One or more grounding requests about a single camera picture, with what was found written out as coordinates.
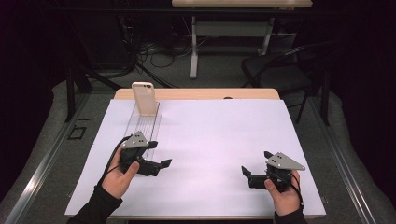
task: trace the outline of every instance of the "wooden table edge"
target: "wooden table edge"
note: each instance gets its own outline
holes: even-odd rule
[[[279,94],[275,89],[155,89],[157,100],[203,100],[203,99],[274,99],[279,100]],[[119,89],[114,95],[116,100],[134,99],[132,89]]]

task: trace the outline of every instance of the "white phone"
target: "white phone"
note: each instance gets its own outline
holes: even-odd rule
[[[155,100],[154,86],[150,82],[132,83],[134,99],[141,116],[156,116],[157,101]]]

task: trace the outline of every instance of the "hand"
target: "hand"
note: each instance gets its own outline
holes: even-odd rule
[[[295,170],[291,173],[297,178],[296,180],[291,177],[291,184],[299,189],[300,175]],[[288,187],[286,191],[280,193],[271,179],[265,180],[264,185],[274,200],[274,207],[279,216],[285,216],[300,208],[300,198],[293,188]]]
[[[120,162],[120,152],[122,147],[117,149],[117,152],[114,155],[113,160],[110,163],[110,167],[108,170],[113,169],[114,167],[119,165]],[[139,163],[134,161],[129,169],[125,172],[125,174],[121,171],[120,167],[109,172],[105,179],[103,180],[102,187],[113,197],[120,199],[122,195],[129,188],[129,184],[131,183],[132,178],[139,170]]]

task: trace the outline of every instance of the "white tabletop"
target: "white tabletop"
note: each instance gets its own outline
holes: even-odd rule
[[[311,7],[311,0],[173,0],[174,7]]]
[[[325,210],[285,104],[281,100],[161,100],[153,161],[172,159],[158,176],[137,175],[116,218],[272,217],[268,191],[250,189],[241,166],[265,174],[264,150],[283,152],[301,171],[307,217]],[[134,100],[112,100],[65,213],[89,200],[115,145],[125,135]]]

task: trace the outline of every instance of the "black sleeve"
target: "black sleeve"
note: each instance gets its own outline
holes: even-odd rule
[[[303,208],[300,207],[296,211],[287,214],[285,216],[279,216],[275,212],[275,223],[276,224],[307,224],[304,219]]]
[[[102,186],[99,186],[94,191],[90,201],[86,203],[79,212],[70,217],[67,224],[79,223],[106,223],[107,218],[116,210],[122,203],[122,199],[116,199],[109,194]]]

